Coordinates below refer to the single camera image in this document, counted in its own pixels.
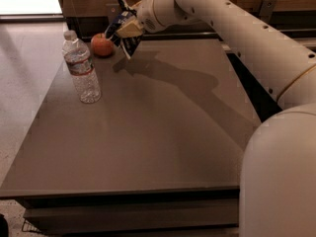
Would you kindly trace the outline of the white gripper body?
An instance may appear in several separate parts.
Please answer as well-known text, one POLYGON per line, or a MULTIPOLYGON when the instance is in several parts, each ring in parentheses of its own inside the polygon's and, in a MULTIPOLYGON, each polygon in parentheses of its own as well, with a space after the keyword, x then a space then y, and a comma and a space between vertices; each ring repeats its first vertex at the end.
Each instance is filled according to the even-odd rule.
POLYGON ((141 0, 136 6, 136 17, 148 33, 158 33, 166 29, 157 19, 154 10, 155 0, 141 0))

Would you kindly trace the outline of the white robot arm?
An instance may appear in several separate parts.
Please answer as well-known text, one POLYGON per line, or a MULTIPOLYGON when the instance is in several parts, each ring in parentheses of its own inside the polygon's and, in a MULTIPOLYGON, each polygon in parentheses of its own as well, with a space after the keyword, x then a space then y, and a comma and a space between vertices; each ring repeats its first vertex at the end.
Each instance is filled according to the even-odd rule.
POLYGON ((316 55, 230 0, 121 1, 131 20, 118 33, 201 20, 219 34, 281 106, 245 150, 240 178, 240 237, 316 237, 316 55))

